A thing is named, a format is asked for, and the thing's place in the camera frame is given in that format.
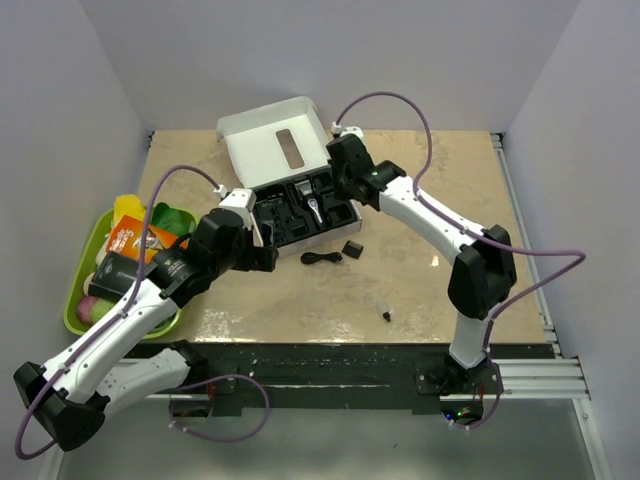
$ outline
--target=beige table surface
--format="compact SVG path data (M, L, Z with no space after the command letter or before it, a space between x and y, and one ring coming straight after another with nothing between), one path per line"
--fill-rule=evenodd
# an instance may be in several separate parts
M376 163L389 159L415 175L424 162L421 132L371 130L365 138ZM433 138L433 164L422 187L470 220L486 226L499 223L520 245L489 134L436 131ZM138 190L143 201L162 173L176 164L197 166L227 187L241 186L215 131L157 131ZM170 177L159 200L200 214L218 203L209 184L191 172ZM227 272L192 300L182 324L158 341L451 342L456 317L446 293L451 267L399 221L370 207L360 212L362 231L350 237L365 246L359 260L305 266L293 255L279 259L273 273ZM340 250L344 242L315 251ZM516 266L514 291L519 291L531 280L525 259L517 257ZM380 301L391 307L391 323L378 313ZM492 341L545 341L533 297L500 317Z

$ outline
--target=open box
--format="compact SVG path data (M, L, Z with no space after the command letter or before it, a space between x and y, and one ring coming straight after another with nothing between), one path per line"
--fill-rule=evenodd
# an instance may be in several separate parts
M256 194L253 219L263 245L273 244L285 256L360 231L355 204L335 198L327 134L311 99L296 97L221 118L217 131L238 179ZM299 187L305 181L306 196Z

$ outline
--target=black charging cable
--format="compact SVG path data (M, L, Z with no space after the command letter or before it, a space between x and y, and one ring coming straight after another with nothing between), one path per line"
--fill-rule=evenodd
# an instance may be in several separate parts
M306 252L300 257L300 261L305 265L313 265L320 260L327 260L328 262L338 263L342 261L342 254L340 252L331 253L313 253Z

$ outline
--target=white arm segment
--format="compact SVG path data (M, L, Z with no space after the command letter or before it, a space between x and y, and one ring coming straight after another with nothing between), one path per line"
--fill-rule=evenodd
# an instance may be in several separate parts
M134 365L115 367L97 389L111 398L104 414L109 418L149 395L182 385L190 369L184 357L169 348Z
M438 210L456 219L467 229L482 235L482 225L461 217L422 189L419 190L419 194ZM468 235L454 229L418 202L413 194L413 179L411 177L399 177L389 182L387 189L380 192L379 202L381 211L397 218L417 232L442 253L449 264L453 264L462 245L471 245L475 241ZM469 318L460 312L457 313L456 331L449 347L449 354L464 368L473 368L485 358L482 344L488 320Z
M132 290L133 287L85 335L44 364L46 368L44 373L45 380L49 380L53 376L59 365L80 345L86 342L92 332L95 332L100 325L106 323L122 310ZM70 366L69 371L53 385L53 388L58 391L64 388L69 392L67 399L72 402L86 402L93 396L98 386L105 380L105 376L122 357L142 340L150 330L177 311L178 306L171 299L160 297L160 288L150 280L144 280L140 285L136 303L131 307L127 316L115 322L85 350Z

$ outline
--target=gray floor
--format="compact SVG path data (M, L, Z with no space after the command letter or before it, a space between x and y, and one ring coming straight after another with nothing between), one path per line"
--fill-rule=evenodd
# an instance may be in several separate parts
M203 428L236 433L261 414ZM470 434L403 411L276 410L240 444L193 438L168 423L164 401L130 407L65 455L59 480L593 478L571 402L504 401Z

